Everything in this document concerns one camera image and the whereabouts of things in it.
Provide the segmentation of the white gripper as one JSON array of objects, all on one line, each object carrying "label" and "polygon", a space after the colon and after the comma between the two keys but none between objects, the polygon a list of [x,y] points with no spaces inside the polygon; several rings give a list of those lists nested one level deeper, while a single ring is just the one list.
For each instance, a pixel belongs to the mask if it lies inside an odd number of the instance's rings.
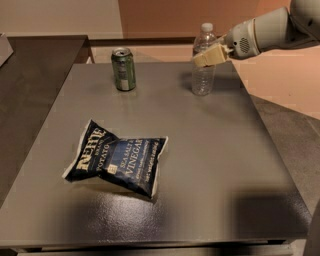
[{"label": "white gripper", "polygon": [[260,54],[255,37],[254,19],[236,25],[226,35],[217,38],[215,42],[216,44],[213,44],[192,58],[193,63],[197,67],[222,64],[229,57],[243,60]]}]

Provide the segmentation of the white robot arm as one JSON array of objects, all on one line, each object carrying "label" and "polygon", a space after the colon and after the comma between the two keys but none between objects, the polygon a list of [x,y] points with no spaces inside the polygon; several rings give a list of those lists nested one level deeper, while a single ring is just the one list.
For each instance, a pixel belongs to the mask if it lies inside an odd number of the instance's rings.
[{"label": "white robot arm", "polygon": [[294,50],[320,43],[320,0],[291,0],[282,7],[231,28],[192,61],[198,67],[244,60],[270,50]]}]

